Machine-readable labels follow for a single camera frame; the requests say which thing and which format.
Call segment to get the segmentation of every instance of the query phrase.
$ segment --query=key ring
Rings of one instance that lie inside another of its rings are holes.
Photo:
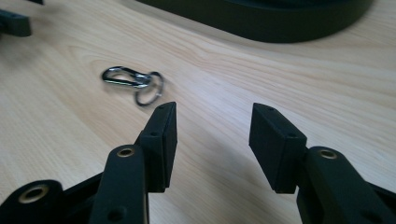
[[[131,77],[133,81],[114,78],[115,76]],[[135,90],[134,101],[139,106],[151,105],[163,94],[163,76],[158,72],[141,74],[127,67],[115,66],[102,73],[102,80],[107,83],[132,87]],[[144,94],[154,93],[146,102],[142,102]]]

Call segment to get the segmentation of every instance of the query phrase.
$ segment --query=light wood tabletop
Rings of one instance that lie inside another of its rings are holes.
[[[33,35],[0,37],[0,202],[55,179],[68,189],[132,144],[156,105],[177,102],[171,186],[149,195],[151,223],[301,223],[248,146],[253,103],[279,110],[361,176],[396,191],[396,1],[344,31],[298,44],[247,40],[134,0],[4,0]],[[122,65],[163,74],[149,107],[100,78]]]

